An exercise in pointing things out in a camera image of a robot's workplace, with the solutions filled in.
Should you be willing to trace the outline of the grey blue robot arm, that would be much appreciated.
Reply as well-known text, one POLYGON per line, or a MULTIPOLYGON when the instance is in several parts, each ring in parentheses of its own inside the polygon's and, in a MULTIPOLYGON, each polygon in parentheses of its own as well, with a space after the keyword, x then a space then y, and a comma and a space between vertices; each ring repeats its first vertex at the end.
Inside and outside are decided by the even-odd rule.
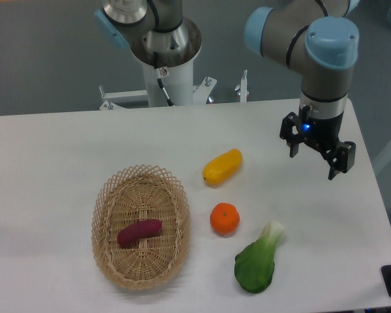
MULTIPOLYGON (((347 19, 356 1, 293 1, 256 9, 244 28, 245 45, 302 77, 297 113, 282 120, 280 138, 291 156, 300 144, 327 161, 330 178, 348 172, 356 145, 338 134, 358 58, 359 32, 347 19)), ((201 50, 197 25, 181 1, 104 1, 95 19, 106 38, 141 63, 149 106, 205 104, 211 83, 193 86, 201 50)))

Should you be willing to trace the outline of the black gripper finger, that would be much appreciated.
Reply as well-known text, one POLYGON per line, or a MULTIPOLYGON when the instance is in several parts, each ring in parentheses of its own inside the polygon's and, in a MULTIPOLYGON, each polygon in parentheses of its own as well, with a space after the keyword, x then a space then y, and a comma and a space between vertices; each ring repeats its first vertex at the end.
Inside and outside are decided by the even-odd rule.
POLYGON ((280 128, 280 138, 286 141, 286 144, 289 147, 289 156, 291 158, 297 155, 299 145, 304 142, 304 137, 301 133, 294 133, 294 131, 297 130, 298 121, 297 114, 290 112, 283 118, 280 128))
POLYGON ((328 180, 333 180, 339 173, 347 173, 355 164, 356 144, 337 141, 333 148, 324 148, 321 155, 329 165, 328 180))

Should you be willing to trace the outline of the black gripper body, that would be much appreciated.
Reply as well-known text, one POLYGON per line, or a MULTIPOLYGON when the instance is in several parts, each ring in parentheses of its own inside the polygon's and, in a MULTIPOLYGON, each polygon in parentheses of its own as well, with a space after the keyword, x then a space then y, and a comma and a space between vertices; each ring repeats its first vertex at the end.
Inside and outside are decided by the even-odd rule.
POLYGON ((301 100, 293 152, 298 153, 298 145, 305 143, 320 153, 334 153, 347 146, 339 140, 339 132, 346 100, 318 102, 301 100))

